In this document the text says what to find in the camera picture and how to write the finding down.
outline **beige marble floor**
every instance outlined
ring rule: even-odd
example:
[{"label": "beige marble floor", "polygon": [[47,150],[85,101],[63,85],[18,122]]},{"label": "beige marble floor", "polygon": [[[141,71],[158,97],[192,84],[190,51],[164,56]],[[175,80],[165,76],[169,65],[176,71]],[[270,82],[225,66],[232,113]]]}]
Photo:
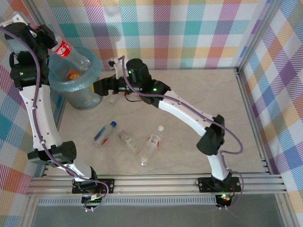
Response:
[{"label": "beige marble floor", "polygon": [[[103,72],[102,77],[112,74]],[[225,118],[226,126],[244,145],[241,155],[226,155],[230,168],[240,172],[262,172],[257,145],[233,70],[151,70],[150,74],[200,110],[214,116],[221,114]],[[132,94],[129,98],[136,99],[136,96]],[[139,158],[131,154],[117,134],[101,148],[92,144],[96,133],[111,121],[116,121],[118,129],[128,132],[141,147],[158,125],[164,126],[163,139],[149,165],[141,166]],[[92,166],[97,174],[211,172],[206,156],[196,148],[199,136],[193,129],[173,115],[144,102],[129,103],[123,95],[118,95],[114,106],[102,101],[88,111],[79,111],[67,104],[59,133],[63,141],[75,142],[78,158]],[[223,148],[238,151],[239,145],[226,134]],[[47,174],[66,173],[50,168]]]}]

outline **blue bottle cap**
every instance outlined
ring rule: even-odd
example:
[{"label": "blue bottle cap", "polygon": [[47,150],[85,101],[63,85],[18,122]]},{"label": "blue bottle cap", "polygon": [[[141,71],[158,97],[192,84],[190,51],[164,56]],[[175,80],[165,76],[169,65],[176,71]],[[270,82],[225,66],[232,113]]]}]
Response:
[{"label": "blue bottle cap", "polygon": [[111,122],[110,125],[112,125],[113,127],[115,127],[117,125],[117,123],[116,122]]}]

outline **floor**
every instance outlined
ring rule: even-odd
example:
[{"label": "floor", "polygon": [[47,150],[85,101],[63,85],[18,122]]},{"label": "floor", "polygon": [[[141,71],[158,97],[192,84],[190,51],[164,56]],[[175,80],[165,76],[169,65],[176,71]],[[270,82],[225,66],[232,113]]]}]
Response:
[{"label": "floor", "polygon": [[[112,71],[102,73],[111,76]],[[250,127],[245,106],[233,70],[151,70],[153,79],[161,80],[183,99],[205,113],[225,118],[225,125],[234,132],[244,145],[241,155],[226,156],[227,165],[239,172],[262,172],[257,145]],[[67,103],[59,134],[63,141],[73,140],[77,157],[92,166],[97,174],[168,174],[210,173],[206,156],[196,148],[199,136],[173,115],[156,109],[144,102],[127,102],[123,95],[116,95],[116,104],[106,103],[107,97],[94,109],[76,110]],[[117,122],[117,131],[124,130],[143,148],[149,135],[159,125],[164,126],[164,135],[158,152],[147,166],[140,165],[115,133],[101,148],[93,145],[93,137],[106,124]],[[224,149],[232,152],[239,145],[225,135]],[[48,175],[65,175],[63,170],[50,168]]]}]

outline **plaid wallpaper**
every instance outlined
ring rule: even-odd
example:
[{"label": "plaid wallpaper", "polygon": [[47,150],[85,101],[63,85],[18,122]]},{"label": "plaid wallpaper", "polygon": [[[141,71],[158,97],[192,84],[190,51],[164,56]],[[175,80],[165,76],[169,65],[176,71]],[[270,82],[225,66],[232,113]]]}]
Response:
[{"label": "plaid wallpaper", "polygon": [[150,69],[233,68],[270,0],[35,2],[51,28],[91,49],[108,70],[107,60],[121,55]]},{"label": "plaid wallpaper", "polygon": [[[21,0],[0,0],[0,21],[14,11],[22,11],[36,26]],[[39,176],[42,166],[30,163],[27,153],[33,139],[25,105],[9,77],[11,51],[0,34],[0,227],[15,227],[31,178]],[[52,92],[51,104],[58,119],[62,98]]]},{"label": "plaid wallpaper", "polygon": [[303,0],[284,0],[244,72],[266,153],[303,226]]}]

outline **plastic bottle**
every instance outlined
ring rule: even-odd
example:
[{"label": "plastic bottle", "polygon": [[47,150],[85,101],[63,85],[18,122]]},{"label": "plastic bottle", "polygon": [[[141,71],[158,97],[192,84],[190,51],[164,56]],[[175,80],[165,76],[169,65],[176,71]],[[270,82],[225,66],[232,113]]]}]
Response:
[{"label": "plastic bottle", "polygon": [[58,44],[52,48],[52,51],[57,53],[60,57],[67,59],[79,70],[85,71],[90,66],[90,61],[87,57],[81,55],[68,42],[63,40],[60,36],[55,35]]},{"label": "plastic bottle", "polygon": [[158,131],[155,134],[152,134],[146,143],[145,148],[142,151],[142,156],[141,156],[141,165],[144,166],[146,165],[147,161],[152,157],[152,155],[155,153],[157,150],[161,137],[163,134],[164,127],[159,126]]},{"label": "plastic bottle", "polygon": [[105,125],[100,132],[94,137],[94,144],[97,146],[103,146],[108,138],[113,134],[114,128],[116,127],[116,122],[111,122],[109,125]]},{"label": "plastic bottle", "polygon": [[125,131],[119,132],[118,136],[127,144],[127,146],[133,151],[134,154],[139,154],[138,145]]}]

